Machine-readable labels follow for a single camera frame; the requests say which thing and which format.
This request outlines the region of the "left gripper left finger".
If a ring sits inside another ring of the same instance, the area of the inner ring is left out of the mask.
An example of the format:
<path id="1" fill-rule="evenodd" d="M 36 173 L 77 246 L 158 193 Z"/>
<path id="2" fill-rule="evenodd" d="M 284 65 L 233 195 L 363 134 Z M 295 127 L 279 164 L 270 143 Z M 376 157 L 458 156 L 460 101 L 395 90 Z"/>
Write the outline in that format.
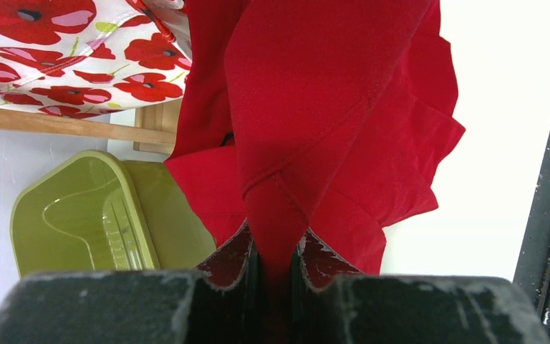
<path id="1" fill-rule="evenodd" d="M 196 343 L 252 343 L 259 326 L 259 258 L 246 222 L 196 270 Z"/>

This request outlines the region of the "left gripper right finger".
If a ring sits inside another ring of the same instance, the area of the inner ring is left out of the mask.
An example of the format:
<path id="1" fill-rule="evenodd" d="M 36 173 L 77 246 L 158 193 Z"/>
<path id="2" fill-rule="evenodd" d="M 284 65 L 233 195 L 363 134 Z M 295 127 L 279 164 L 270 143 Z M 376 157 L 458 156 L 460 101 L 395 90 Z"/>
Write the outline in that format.
<path id="1" fill-rule="evenodd" d="M 313 231 L 298 243 L 291 265 L 294 343 L 351 343 L 357 315 L 349 284 L 362 272 Z"/>

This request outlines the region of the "red skirt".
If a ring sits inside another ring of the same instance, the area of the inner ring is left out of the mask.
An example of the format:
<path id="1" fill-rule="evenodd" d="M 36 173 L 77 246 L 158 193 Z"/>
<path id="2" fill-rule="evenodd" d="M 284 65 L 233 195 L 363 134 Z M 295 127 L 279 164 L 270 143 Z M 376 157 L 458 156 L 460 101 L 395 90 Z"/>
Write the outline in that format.
<path id="1" fill-rule="evenodd" d="M 247 220 L 280 283 L 311 229 L 376 273 L 384 227 L 437 207 L 464 129 L 438 1 L 187 1 L 192 67 L 165 166 L 219 241 Z"/>

